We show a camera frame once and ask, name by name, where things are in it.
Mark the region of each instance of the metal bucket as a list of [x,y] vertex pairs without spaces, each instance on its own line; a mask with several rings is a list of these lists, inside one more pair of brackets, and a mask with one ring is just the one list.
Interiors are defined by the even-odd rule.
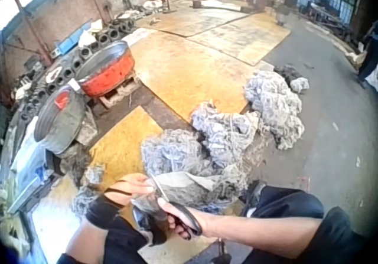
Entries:
[[88,96],[103,96],[119,86],[131,74],[134,65],[128,44],[116,41],[92,55],[75,79]]
[[[63,103],[58,100],[66,96]],[[85,114],[85,102],[71,86],[54,92],[42,107],[34,129],[34,139],[54,154],[66,150],[78,134]]]

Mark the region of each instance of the blue object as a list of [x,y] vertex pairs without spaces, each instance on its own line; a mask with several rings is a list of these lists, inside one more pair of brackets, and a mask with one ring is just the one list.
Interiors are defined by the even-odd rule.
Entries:
[[82,25],[79,29],[75,30],[75,32],[70,34],[65,40],[61,42],[55,42],[55,46],[59,50],[60,54],[65,55],[77,45],[82,33],[85,30],[89,30],[90,23],[92,23],[92,19],[86,22],[84,25]]

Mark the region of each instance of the knee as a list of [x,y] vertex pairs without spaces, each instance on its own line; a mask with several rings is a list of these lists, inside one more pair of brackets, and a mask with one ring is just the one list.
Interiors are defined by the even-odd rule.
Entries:
[[292,203],[292,210],[300,215],[298,217],[323,218],[324,206],[317,197],[306,192],[296,194],[297,202]]

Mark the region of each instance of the gray floor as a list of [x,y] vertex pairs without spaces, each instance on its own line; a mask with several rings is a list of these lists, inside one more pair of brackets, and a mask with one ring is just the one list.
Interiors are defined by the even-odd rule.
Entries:
[[378,205],[378,95],[363,90],[344,54],[306,25],[292,15],[292,33],[265,58],[291,63],[309,79],[311,89],[301,96],[306,130],[293,149],[267,151],[257,174],[273,185],[309,188],[326,210],[340,206],[358,232],[369,234]]

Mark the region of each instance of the forearm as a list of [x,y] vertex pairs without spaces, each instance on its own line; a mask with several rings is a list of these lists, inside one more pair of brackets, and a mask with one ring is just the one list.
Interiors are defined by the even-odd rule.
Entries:
[[81,263],[102,263],[107,232],[84,219],[71,238],[66,254]]
[[295,259],[309,245],[320,223],[321,220],[311,218],[215,216],[208,223],[207,235]]

